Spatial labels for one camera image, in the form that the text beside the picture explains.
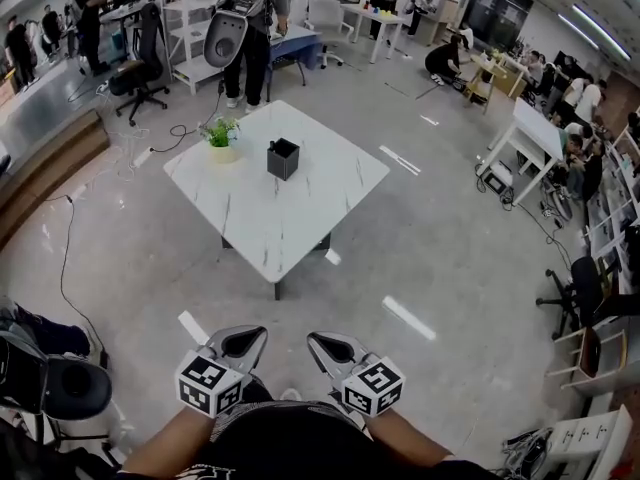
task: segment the office chair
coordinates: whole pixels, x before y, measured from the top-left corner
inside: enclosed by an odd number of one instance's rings
[[[354,28],[344,22],[344,11],[338,0],[309,0],[309,17],[305,24],[310,30],[320,32],[323,47],[321,69],[327,68],[328,59],[334,59],[338,66],[344,64],[344,60],[329,50],[329,44],[348,43]],[[345,35],[342,28],[348,30]]]
[[[162,62],[156,53],[156,36],[160,27],[160,11],[154,3],[148,3],[140,11],[142,17],[142,36],[140,39],[139,55],[140,60],[127,61],[118,72],[109,79],[109,89],[115,96],[122,96],[125,93],[133,94],[136,92],[135,98],[120,105],[116,109],[116,115],[120,117],[121,110],[125,107],[133,105],[131,114],[129,115],[129,124],[135,126],[133,120],[140,105],[145,102],[160,105],[163,109],[167,108],[167,104],[153,97],[154,94],[164,91],[169,94],[167,87],[150,90],[147,83],[158,80],[162,76],[164,68]]]
[[[562,307],[560,325],[551,339],[557,340],[564,334],[567,318],[571,318],[571,330],[576,332],[580,327],[590,326],[593,323],[596,310],[604,300],[600,273],[596,262],[591,256],[585,256],[576,260],[571,265],[571,277],[573,282],[563,286],[553,270],[545,272],[553,281],[560,293],[559,299],[536,299],[536,306],[556,305]]]

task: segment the table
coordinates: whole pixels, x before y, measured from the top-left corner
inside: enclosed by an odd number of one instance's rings
[[[400,31],[402,30],[402,25],[405,23],[404,18],[400,18],[399,16],[395,15],[382,16],[381,14],[374,13],[371,7],[369,7],[369,9],[364,9],[360,4],[342,4],[342,8],[346,12],[351,12],[358,15],[358,21],[356,22],[356,30],[355,34],[353,35],[352,43],[358,42],[358,37],[360,36],[360,27],[362,26],[362,20],[364,18],[369,18],[370,20],[380,23],[380,33],[378,34],[378,39],[376,41],[376,45],[373,48],[371,60],[369,61],[371,62],[371,64],[376,63],[378,51],[380,50],[380,46],[382,46],[382,41],[384,41],[384,32],[387,28],[387,25],[396,26],[396,30],[393,34],[393,39],[391,40],[391,47],[389,48],[389,53],[387,54],[387,59],[390,59],[393,55],[394,50],[396,49],[396,45],[398,44]]]
[[[240,119],[240,158],[215,164],[201,141],[164,169],[280,299],[281,282],[388,174],[389,168],[282,101]],[[267,172],[269,141],[300,146],[298,170],[282,181]]]
[[[523,64],[520,64],[517,60],[505,54],[502,56],[502,60],[500,61],[500,66],[505,66],[506,64],[509,64],[509,66],[519,71],[518,78],[516,79],[513,86],[511,87],[511,90],[507,94],[507,96],[511,98],[515,90],[518,88],[518,84],[520,84],[520,81],[522,80],[522,78],[525,75],[529,74],[529,68],[527,66],[524,66]]]
[[[132,4],[123,5],[121,7],[118,7],[117,9],[114,9],[113,11],[109,11],[108,13],[100,16],[100,23],[102,24],[112,23],[114,21],[120,22],[120,33],[122,34],[125,55],[128,55],[129,41],[127,39],[127,30],[124,26],[124,22],[127,18],[139,14],[142,8],[148,3],[149,0],[140,0],[139,2],[133,2]]]
[[[492,63],[488,60],[483,59],[479,55],[472,55],[471,60],[478,65],[478,70],[476,71],[475,76],[471,79],[471,81],[467,84],[467,88],[465,89],[465,93],[468,93],[469,101],[471,102],[471,98],[473,95],[480,96],[487,100],[487,103],[484,106],[484,113],[487,113],[487,109],[489,108],[489,101],[491,100],[491,95],[493,94],[493,88],[495,87],[495,80],[497,78],[506,78],[507,73],[503,68]],[[491,86],[489,89],[489,94],[484,93],[479,84],[482,81],[482,73],[486,71],[491,74]]]
[[[514,206],[517,206],[542,180],[544,175],[558,161],[564,158],[564,152],[560,141],[560,130],[547,121],[540,112],[527,105],[521,98],[516,100],[512,119],[507,131],[502,136],[496,137],[489,146],[492,151],[478,169],[477,174],[481,176],[491,166],[502,148],[509,142],[540,169],[538,175],[531,180],[513,202]],[[544,153],[551,157],[546,163]]]
[[[267,102],[271,101],[273,71],[280,59],[286,57],[294,60],[302,75],[302,85],[306,86],[307,80],[300,62],[303,62],[307,69],[314,70],[318,65],[318,55],[321,51],[320,34],[299,25],[289,25],[289,32],[284,38],[272,39],[269,64],[267,65]]]

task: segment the backpack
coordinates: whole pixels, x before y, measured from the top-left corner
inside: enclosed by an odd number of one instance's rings
[[[72,26],[76,26],[82,19],[84,9],[82,9],[76,0],[69,0],[67,2],[69,8],[69,21]]]

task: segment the black office chair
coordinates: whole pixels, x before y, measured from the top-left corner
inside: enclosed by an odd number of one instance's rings
[[[120,117],[121,110],[125,107],[133,105],[131,114],[129,115],[129,124],[135,126],[133,120],[138,107],[145,102],[160,105],[163,109],[167,108],[167,104],[153,97],[154,94],[164,91],[169,94],[167,87],[150,90],[147,83],[158,80],[164,71],[162,62],[156,53],[156,36],[160,28],[160,11],[154,3],[148,3],[140,11],[142,17],[142,36],[140,39],[139,55],[140,60],[127,61],[118,72],[109,79],[109,89],[115,96],[123,94],[132,95],[136,92],[135,98],[120,105],[116,109],[116,115]]]
[[[568,317],[571,317],[572,332],[577,331],[580,327],[593,325],[596,310],[604,299],[600,273],[593,258],[585,256],[571,265],[573,283],[567,286],[562,285],[553,270],[547,270],[545,275],[553,278],[560,293],[560,299],[536,299],[536,306],[557,305],[562,307],[560,325],[551,338],[557,340],[564,334]]]

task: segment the concrete floor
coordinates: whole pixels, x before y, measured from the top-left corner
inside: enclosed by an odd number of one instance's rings
[[[372,42],[340,47],[348,65],[308,73],[278,71],[282,99],[332,128],[391,168],[389,176],[337,227],[338,266],[312,255],[286,278],[284,300],[233,251],[163,172],[174,154],[200,140],[187,136],[168,154],[153,154],[133,171],[129,163],[150,146],[175,141],[173,125],[193,128],[215,104],[216,83],[192,97],[176,82],[166,111],[145,106],[134,131],[102,102],[114,146],[58,191],[87,189],[75,203],[65,291],[91,317],[112,359],[115,400],[149,438],[179,409],[173,373],[194,347],[177,320],[189,310],[208,331],[240,324],[269,329],[257,374],[277,395],[296,387],[326,400],[329,383],[306,350],[314,330],[357,336],[388,355],[408,384],[397,409],[455,454],[485,467],[502,463],[500,443],[550,423],[579,400],[545,382],[553,359],[550,335],[558,313],[538,309],[551,295],[544,277],[566,276],[556,248],[523,211],[503,211],[491,192],[476,190],[474,165],[509,121],[513,102],[497,93],[486,116],[466,108],[451,88],[433,87],[422,65],[426,50],[403,37],[412,58],[382,56],[368,63]],[[240,109],[225,114],[240,117]],[[438,125],[433,125],[425,118]],[[384,155],[388,148],[421,169],[414,176]],[[512,161],[512,156],[505,157]],[[539,196],[526,205],[537,216]],[[0,254],[0,287],[33,312],[81,323],[63,301],[60,270],[71,208],[45,203]],[[540,220],[549,231],[551,221]],[[559,232],[579,255],[579,223]],[[391,296],[435,333],[426,340],[381,304]]]

